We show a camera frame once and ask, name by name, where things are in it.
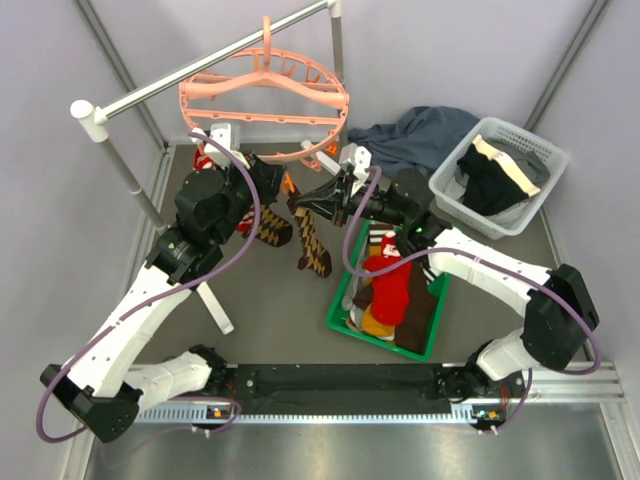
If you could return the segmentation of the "brown argyle sock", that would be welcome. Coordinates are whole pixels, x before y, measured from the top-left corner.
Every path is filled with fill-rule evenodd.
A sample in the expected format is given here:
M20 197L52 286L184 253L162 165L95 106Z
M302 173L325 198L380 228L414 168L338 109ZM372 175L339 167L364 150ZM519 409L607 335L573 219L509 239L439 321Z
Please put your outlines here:
M271 247L280 248L289 243L292 236L292 225L269 206L262 205L256 239Z
M332 273L331 256L318 239L312 213L304 208L294 208L292 214L301 244L301 256L297 268L310 270L322 279L328 278Z

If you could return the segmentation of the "red white striped sock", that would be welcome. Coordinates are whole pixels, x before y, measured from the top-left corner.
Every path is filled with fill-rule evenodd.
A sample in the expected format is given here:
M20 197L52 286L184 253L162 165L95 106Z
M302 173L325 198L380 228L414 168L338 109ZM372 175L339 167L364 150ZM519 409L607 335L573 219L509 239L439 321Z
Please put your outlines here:
M236 227L236 231L239 232L244 238L246 238L253 227L255 220L255 207L251 206L249 211L243 216L239 224Z
M194 152L193 169L196 171L213 169L214 161L205 153L202 145L198 146Z

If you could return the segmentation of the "pink round clip hanger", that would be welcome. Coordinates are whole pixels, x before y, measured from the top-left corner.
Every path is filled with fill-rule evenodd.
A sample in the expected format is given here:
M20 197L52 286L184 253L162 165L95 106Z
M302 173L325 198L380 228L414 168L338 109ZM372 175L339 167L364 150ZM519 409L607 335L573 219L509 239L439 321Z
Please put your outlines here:
M222 70L204 69L179 84L179 105L190 128L217 129L223 123L249 133L302 136L291 153L278 151L265 159L300 162L321 171L336 153L346 126L350 98L330 68L294 51L276 48L272 33L259 46L233 54Z

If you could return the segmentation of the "red santa sock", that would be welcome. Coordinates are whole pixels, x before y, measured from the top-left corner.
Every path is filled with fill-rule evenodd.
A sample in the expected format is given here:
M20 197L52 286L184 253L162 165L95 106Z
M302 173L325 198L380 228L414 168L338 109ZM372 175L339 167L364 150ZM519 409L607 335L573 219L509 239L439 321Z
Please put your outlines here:
M378 272L401 262L396 245L396 233L388 232L381 241L381 253L367 258L362 268L368 272ZM409 304L408 285L411 265L402 266L372 278L373 299L372 316L381 324L396 327L404 320L404 312Z

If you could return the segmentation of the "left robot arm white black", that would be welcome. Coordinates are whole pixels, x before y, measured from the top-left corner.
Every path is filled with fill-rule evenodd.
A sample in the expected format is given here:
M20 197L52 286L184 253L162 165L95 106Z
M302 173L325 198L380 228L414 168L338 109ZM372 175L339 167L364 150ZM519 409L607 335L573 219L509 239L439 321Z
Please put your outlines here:
M140 413L169 399L224 390L226 363L212 348L197 345L156 365L134 362L210 273L231 266L222 246L248 212L277 199L285 171L250 155L238 166L191 172L176 194L174 223L157 238L119 305L80 352L42 372L46 392L101 442L116 440Z

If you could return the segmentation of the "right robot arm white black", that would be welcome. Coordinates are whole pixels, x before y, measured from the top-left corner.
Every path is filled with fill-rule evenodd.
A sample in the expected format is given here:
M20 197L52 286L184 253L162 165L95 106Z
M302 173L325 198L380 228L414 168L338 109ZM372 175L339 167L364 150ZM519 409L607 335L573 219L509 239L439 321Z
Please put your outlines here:
M466 281L522 318L521 328L486 342L469 357L459 396L490 395L509 375L536 367L569 375L569 364L586 343L594 350L594 360L582 374L600 367L602 353L594 335L599 317L576 268L532 265L473 240L431 211L433 193L426 176L416 170L401 170L385 189L378 185L380 177L378 167L367 168L362 177L347 168L317 189L295 196L293 204L349 231L360 218L397 227L399 258L388 266L353 266L351 241L344 241L342 260L354 276L387 280L417 263Z

